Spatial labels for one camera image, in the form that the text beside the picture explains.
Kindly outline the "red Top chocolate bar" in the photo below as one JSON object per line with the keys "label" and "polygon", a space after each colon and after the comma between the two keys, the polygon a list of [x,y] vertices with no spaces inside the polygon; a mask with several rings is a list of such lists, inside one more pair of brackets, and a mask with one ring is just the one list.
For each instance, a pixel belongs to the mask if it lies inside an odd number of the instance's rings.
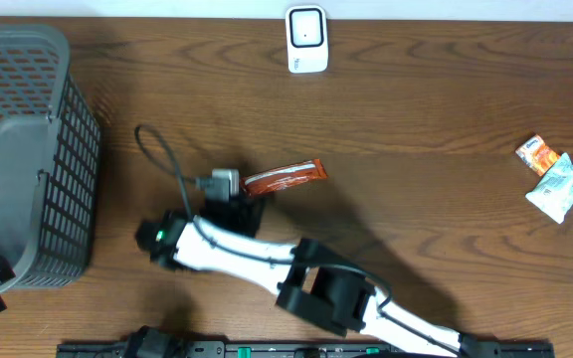
{"label": "red Top chocolate bar", "polygon": [[311,159],[241,178],[240,186],[245,194],[256,197],[326,178],[321,160]]}

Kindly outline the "orange tissue packet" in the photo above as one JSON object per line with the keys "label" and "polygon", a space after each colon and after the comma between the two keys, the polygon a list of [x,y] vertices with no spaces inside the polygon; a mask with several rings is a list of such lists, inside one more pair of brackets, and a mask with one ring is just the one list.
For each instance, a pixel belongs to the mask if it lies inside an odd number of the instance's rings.
{"label": "orange tissue packet", "polygon": [[538,134],[521,144],[515,154],[539,176],[543,176],[560,158]]}

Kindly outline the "teal wet wipes pack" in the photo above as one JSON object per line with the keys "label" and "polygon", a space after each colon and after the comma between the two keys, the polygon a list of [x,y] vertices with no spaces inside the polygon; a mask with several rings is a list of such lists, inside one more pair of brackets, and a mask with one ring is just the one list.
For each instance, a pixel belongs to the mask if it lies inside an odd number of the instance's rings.
{"label": "teal wet wipes pack", "polygon": [[557,224],[573,206],[573,162],[563,153],[525,198]]}

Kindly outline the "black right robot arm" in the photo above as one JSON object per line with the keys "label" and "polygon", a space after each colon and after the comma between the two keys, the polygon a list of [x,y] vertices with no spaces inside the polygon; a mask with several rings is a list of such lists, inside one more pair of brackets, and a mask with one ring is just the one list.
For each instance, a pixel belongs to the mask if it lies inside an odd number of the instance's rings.
{"label": "black right robot arm", "polygon": [[238,195],[208,199],[198,214],[169,210],[135,238],[166,269],[215,271],[254,283],[290,314],[339,336],[370,335],[409,353],[466,357],[462,333],[399,306],[388,282],[313,239],[256,239],[264,203]]}

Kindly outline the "white barcode scanner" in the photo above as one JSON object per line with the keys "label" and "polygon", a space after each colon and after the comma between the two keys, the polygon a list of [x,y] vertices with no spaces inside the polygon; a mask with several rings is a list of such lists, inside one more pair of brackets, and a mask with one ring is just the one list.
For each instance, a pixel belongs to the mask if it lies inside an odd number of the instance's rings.
{"label": "white barcode scanner", "polygon": [[292,74],[321,73],[329,60],[327,19],[318,5],[286,10],[287,66]]}

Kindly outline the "grey plastic basket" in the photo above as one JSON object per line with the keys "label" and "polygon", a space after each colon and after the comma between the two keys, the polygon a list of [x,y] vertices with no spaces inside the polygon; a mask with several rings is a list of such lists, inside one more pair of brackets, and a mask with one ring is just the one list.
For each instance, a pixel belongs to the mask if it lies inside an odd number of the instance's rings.
{"label": "grey plastic basket", "polygon": [[101,129],[70,74],[66,37],[0,25],[0,291],[62,287],[92,252]]}

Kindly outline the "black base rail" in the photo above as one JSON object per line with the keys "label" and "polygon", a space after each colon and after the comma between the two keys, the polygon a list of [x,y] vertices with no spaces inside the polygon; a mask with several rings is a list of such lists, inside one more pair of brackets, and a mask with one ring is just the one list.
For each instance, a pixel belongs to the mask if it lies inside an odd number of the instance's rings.
{"label": "black base rail", "polygon": [[[106,344],[73,343],[57,346],[57,358],[105,358],[128,357],[127,342]],[[188,358],[349,358],[370,354],[394,353],[401,357],[403,352],[385,343],[226,343],[223,341],[194,341],[172,348],[164,357]],[[509,358],[554,358],[553,346],[542,344],[499,344],[491,347],[483,357]]]}

